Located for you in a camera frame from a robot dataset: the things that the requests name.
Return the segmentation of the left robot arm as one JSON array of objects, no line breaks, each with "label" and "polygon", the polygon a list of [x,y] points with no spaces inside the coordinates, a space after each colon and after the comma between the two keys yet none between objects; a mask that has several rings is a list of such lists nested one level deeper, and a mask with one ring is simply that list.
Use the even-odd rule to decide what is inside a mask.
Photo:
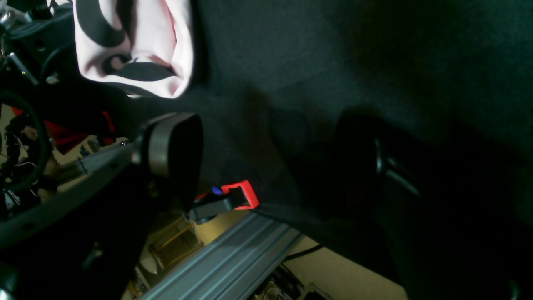
[{"label": "left robot arm", "polygon": [[57,194],[62,155],[88,134],[50,121],[70,115],[61,108],[77,95],[72,0],[46,0],[23,12],[1,2],[1,104],[14,116],[1,148],[1,220]]}]

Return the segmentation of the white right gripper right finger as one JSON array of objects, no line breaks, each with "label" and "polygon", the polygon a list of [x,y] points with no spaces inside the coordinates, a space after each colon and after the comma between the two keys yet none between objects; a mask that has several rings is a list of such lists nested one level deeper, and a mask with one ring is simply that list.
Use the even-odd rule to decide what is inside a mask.
[{"label": "white right gripper right finger", "polygon": [[334,150],[343,211],[377,233],[409,299],[531,300],[532,222],[491,167],[496,148],[435,149],[375,115],[345,113]]}]

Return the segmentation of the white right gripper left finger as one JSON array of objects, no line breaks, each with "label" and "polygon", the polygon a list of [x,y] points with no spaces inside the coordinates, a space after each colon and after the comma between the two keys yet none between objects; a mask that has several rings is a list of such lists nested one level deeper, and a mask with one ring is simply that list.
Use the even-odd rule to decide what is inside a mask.
[{"label": "white right gripper left finger", "polygon": [[119,300],[154,219],[194,205],[202,145],[197,114],[154,118],[82,182],[3,223],[2,300]]}]

